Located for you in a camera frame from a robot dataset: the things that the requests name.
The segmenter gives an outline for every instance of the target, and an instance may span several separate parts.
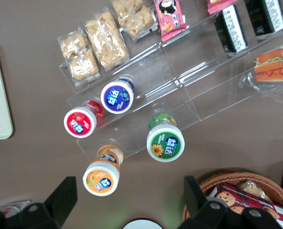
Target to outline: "sunflower image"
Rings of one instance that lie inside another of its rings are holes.
[[[158,157],[162,156],[162,153],[164,152],[162,145],[153,144],[151,149],[152,149],[152,152]]]

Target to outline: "plastic snack bag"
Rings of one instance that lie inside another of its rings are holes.
[[[99,78],[91,45],[81,29],[59,37],[58,42],[76,87]]]
[[[96,57],[106,71],[129,60],[128,50],[109,11],[86,22],[85,26]]]
[[[142,0],[112,0],[120,26],[137,41],[150,30],[157,29],[154,13],[146,7]]]
[[[154,0],[159,20],[162,42],[186,29],[185,16],[178,0]]]
[[[66,36],[58,37],[58,42],[65,59],[72,59],[78,53],[88,49],[88,40],[80,31],[70,32]]]
[[[67,60],[68,69],[75,80],[83,80],[98,73],[93,53],[90,49],[80,54],[79,57]]]
[[[271,202],[270,198],[265,194],[265,192],[252,180],[247,180],[246,182],[241,184],[239,188],[245,192],[248,192],[250,194],[253,194],[257,197],[263,198]]]
[[[208,12],[209,14],[219,12],[236,1],[237,0],[207,0]]]

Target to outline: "clear acrylic display stand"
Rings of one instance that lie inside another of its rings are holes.
[[[188,29],[172,40],[161,43],[159,31],[153,31],[133,43],[123,34],[133,57],[126,64],[101,78],[68,99],[71,107],[84,101],[97,100],[103,87],[121,76],[131,78],[135,97],[131,109],[124,114],[105,111],[95,132],[77,143],[90,161],[98,149],[107,144],[120,147],[125,158],[146,148],[148,122],[159,113],[172,115],[183,130],[261,91],[241,79],[253,72],[258,55],[283,44],[283,30],[259,40],[254,34],[243,0],[236,3],[248,48],[230,55],[224,52],[212,16],[199,23],[189,21],[188,9],[198,13],[199,2],[180,1]]]

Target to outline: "packaged snack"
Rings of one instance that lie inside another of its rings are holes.
[[[119,167],[122,161],[123,153],[118,147],[113,145],[101,147],[97,159],[84,173],[82,180],[86,190],[99,197],[112,194],[119,182]]]
[[[105,70],[129,60],[129,53],[110,12],[86,23],[86,31],[96,57]]]
[[[96,101],[84,102],[67,112],[64,117],[66,131],[77,138],[90,136],[103,117],[103,107]]]
[[[256,36],[283,29],[283,14],[279,0],[244,0]]]
[[[237,0],[207,0],[208,12],[213,14],[223,10]]]
[[[120,26],[126,27],[129,15],[136,14],[143,6],[142,0],[113,0]]]
[[[58,42],[76,87],[100,77],[90,43],[81,29],[59,37]]]
[[[147,150],[153,159],[174,161],[182,155],[184,148],[184,137],[171,115],[158,114],[150,120]]]
[[[117,13],[120,26],[137,41],[154,30],[152,26],[156,18],[152,10],[146,7],[141,0],[113,0],[112,5]]]
[[[271,202],[270,198],[265,194],[265,192],[252,180],[247,180],[241,184],[239,189]]]
[[[258,82],[283,81],[283,48],[264,53],[257,57],[254,67]]]
[[[122,114],[127,112],[133,104],[134,85],[125,78],[108,83],[101,92],[103,107],[113,113]]]
[[[154,5],[163,42],[186,29],[185,16],[178,0],[154,0]]]
[[[73,59],[80,52],[88,49],[87,38],[80,31],[74,31],[66,36],[59,37],[58,42],[65,59]]]
[[[220,41],[226,52],[237,53],[247,48],[247,42],[234,5],[226,7],[214,18]]]
[[[67,60],[68,69],[73,78],[80,81],[87,77],[96,77],[98,66],[90,49],[79,54],[76,58]]]
[[[245,208],[263,209],[270,213],[277,223],[283,228],[283,207],[244,192],[238,187],[234,187],[226,183],[220,183],[214,188],[209,196],[222,199],[226,202],[230,209],[237,214],[242,214],[242,211]]]

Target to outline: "cookie package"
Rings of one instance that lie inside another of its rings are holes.
[[[91,45],[80,29],[59,37],[58,42],[75,87],[100,77]]]
[[[142,0],[111,0],[118,23],[134,42],[157,29],[153,11]]]
[[[238,187],[220,183],[213,189],[209,196],[225,201],[229,208],[237,214],[242,214],[245,208],[263,209],[270,213],[283,228],[283,207],[245,192]]]
[[[99,63],[106,71],[130,59],[116,22],[107,9],[94,20],[87,21],[85,30]]]
[[[178,0],[154,0],[161,28],[162,42],[166,42],[187,28]]]
[[[237,0],[207,0],[208,12],[209,14],[220,12],[236,1]]]

